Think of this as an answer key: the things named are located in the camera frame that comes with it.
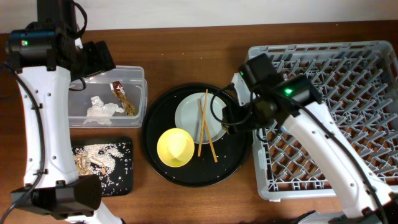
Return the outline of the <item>yellow bowl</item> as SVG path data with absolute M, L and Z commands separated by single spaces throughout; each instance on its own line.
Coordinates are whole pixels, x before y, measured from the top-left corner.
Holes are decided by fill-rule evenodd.
M 157 155 L 169 167 L 186 165 L 195 152 L 191 135 L 183 129 L 172 128 L 165 131 L 157 141 Z

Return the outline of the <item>gold snack wrapper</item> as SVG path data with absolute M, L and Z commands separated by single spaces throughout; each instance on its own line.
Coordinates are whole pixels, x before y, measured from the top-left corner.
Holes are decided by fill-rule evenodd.
M 122 103 L 123 108 L 128 116 L 136 116 L 136 107 L 127 99 L 124 87 L 119 81 L 112 82 L 110 84 L 111 91 L 115 97 Z

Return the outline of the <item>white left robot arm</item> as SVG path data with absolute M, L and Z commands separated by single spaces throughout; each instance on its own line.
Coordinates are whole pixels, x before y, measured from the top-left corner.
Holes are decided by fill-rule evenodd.
M 21 91 L 27 164 L 12 209 L 70 223 L 121 223 L 101 199 L 98 176 L 81 176 L 68 120 L 70 83 L 115 68 L 103 41 L 83 43 L 75 1 L 38 1 L 37 20 L 6 42 L 6 69 Z

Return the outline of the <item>white tissue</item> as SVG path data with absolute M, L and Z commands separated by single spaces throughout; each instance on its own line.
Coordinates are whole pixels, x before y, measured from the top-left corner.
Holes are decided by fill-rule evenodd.
M 113 114 L 125 112 L 124 108 L 119 107 L 115 103 L 104 104 L 99 96 L 91 97 L 91 104 L 92 107 L 87 109 L 87 119 L 83 122 L 84 124 L 97 122 L 101 125 L 110 126 L 112 124 L 110 117 L 112 117 Z

